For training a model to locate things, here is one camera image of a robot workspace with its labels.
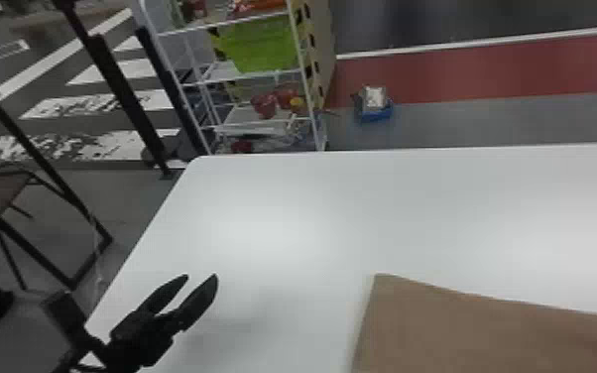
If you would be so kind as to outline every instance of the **black metal frame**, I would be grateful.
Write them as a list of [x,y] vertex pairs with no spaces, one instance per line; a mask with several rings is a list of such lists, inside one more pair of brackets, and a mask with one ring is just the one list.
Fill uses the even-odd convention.
[[[67,201],[71,204],[74,208],[76,208],[81,215],[97,230],[99,233],[101,240],[97,245],[97,252],[102,253],[106,249],[106,247],[113,242],[113,237],[111,234],[104,228],[104,226],[99,222],[99,220],[90,213],[87,209],[85,204],[79,199],[76,193],[69,187],[69,185],[64,181],[64,179],[58,174],[56,169],[42,156],[40,151],[35,148],[35,146],[30,142],[26,134],[21,130],[21,128],[14,122],[14,120],[2,109],[0,106],[0,122],[3,126],[16,138],[16,140],[23,146],[23,148],[28,152],[31,158],[38,164],[38,166],[47,174],[47,176],[54,182],[55,185],[51,185],[50,183],[38,178],[33,173],[30,173],[33,177],[33,181],[36,183],[41,184],[42,186],[48,188],[62,199]],[[38,262],[45,270],[50,272],[56,279],[58,279],[63,285],[68,287],[71,290],[75,290],[80,281],[92,267],[92,265],[97,260],[98,254],[93,252],[91,253],[87,259],[81,264],[81,266],[76,271],[74,276],[69,277],[63,271],[61,271],[54,263],[52,263],[40,250],[38,250],[30,241],[28,241],[19,231],[17,231],[11,224],[9,224],[5,219],[0,216],[0,237],[4,233],[7,237],[11,238],[23,251],[25,251],[28,255],[30,255],[36,262]],[[3,244],[3,250],[6,249],[6,245],[4,245],[4,240],[0,240]]]
[[155,45],[151,40],[151,34],[145,27],[138,28],[134,33],[137,35],[137,39],[139,39],[139,43],[144,48],[144,51],[146,51],[148,60],[151,62],[151,65],[155,70],[155,74],[158,76],[158,79],[160,80],[162,87],[165,89],[165,92],[167,93],[169,100],[172,102],[174,111],[176,112],[176,115],[179,117],[180,124],[182,124],[182,130],[185,132],[185,135],[187,135],[190,144],[199,154],[199,156],[207,155],[208,153],[205,149],[205,145],[201,141],[199,134],[197,133],[197,130],[194,127],[194,123],[192,123],[192,120],[185,112],[185,108],[182,107],[182,101],[180,100],[180,92],[173,82],[172,75],[167,71],[164,64],[162,63],[160,55],[158,55],[158,51],[156,50]]
[[74,9],[75,1],[53,0],[56,8],[64,13],[67,21],[74,29],[76,36],[81,40],[92,61],[102,73],[104,80],[108,83],[118,102],[120,102],[130,122],[132,122],[137,132],[139,132],[139,136],[146,144],[146,149],[151,154],[153,161],[158,165],[163,175],[170,179],[173,174],[167,166],[168,154],[165,145],[160,136],[158,136],[143,107],[141,107],[139,99],[134,94],[134,90],[125,78],[123,71],[121,71],[113,55],[111,55],[111,51],[106,46],[104,38],[99,34],[89,36],[85,27],[83,27]]

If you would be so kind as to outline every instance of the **brown cardboard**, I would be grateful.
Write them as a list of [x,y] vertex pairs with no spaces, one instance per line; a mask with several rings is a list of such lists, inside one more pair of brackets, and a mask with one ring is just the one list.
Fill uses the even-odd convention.
[[597,314],[378,275],[353,371],[597,372]]

